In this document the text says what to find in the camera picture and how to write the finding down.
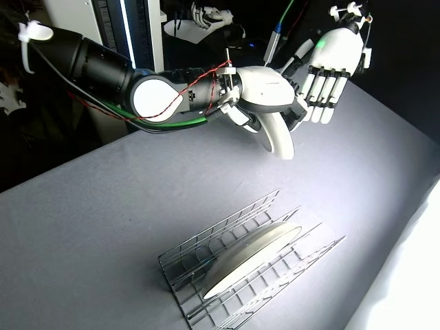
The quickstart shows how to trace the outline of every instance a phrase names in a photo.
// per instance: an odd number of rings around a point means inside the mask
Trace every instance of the white plate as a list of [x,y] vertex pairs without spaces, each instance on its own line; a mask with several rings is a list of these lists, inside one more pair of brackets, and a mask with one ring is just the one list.
[[203,282],[203,299],[224,292],[250,272],[271,261],[301,231],[295,223],[262,225],[231,245],[214,263]]

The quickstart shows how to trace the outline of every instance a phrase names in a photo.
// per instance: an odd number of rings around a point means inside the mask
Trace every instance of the metal wire basket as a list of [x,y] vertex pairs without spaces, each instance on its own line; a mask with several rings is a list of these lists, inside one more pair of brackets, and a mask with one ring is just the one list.
[[273,220],[268,211],[279,192],[271,192],[159,256],[166,281],[190,329],[238,329],[344,239],[329,234],[322,223],[300,223],[308,230],[303,230],[267,265],[222,294],[203,299],[203,279],[218,255],[259,226],[288,221],[299,210],[297,207]]

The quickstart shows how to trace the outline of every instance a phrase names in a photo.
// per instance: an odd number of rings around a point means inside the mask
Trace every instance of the green light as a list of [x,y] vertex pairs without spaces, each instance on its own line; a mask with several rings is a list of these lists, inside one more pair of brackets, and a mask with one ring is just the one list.
[[318,43],[316,44],[316,48],[323,48],[325,45],[325,40],[321,39],[318,41]]

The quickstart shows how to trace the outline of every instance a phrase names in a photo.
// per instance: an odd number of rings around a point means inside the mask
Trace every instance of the gray table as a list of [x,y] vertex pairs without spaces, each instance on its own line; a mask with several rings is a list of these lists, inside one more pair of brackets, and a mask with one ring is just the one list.
[[275,188],[347,239],[245,329],[342,329],[440,151],[352,84],[293,137],[286,162],[226,122],[139,132],[1,194],[0,329],[185,329],[157,256]]

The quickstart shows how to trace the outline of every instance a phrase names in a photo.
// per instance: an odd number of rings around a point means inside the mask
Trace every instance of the green wire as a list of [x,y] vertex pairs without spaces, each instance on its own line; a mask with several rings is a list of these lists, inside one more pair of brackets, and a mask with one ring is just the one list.
[[284,18],[286,17],[287,12],[289,11],[290,7],[292,6],[292,3],[294,2],[294,0],[290,0],[289,5],[287,6],[286,10],[284,11],[281,19],[280,19],[280,24],[283,22]]
[[[107,103],[104,101],[102,101],[102,103],[107,105],[113,111],[119,113],[122,117],[125,117],[125,118],[134,118],[135,117],[132,113],[129,113],[129,112],[125,111],[124,109],[121,109],[121,108],[115,106],[114,104]],[[170,122],[168,124],[149,124],[141,119],[135,119],[134,121],[141,122],[143,125],[146,125],[149,127],[184,127],[184,126],[188,126],[188,125],[192,125],[192,124],[199,124],[200,122],[205,122],[207,120],[205,117],[198,117],[198,118],[187,120],[184,122]]]

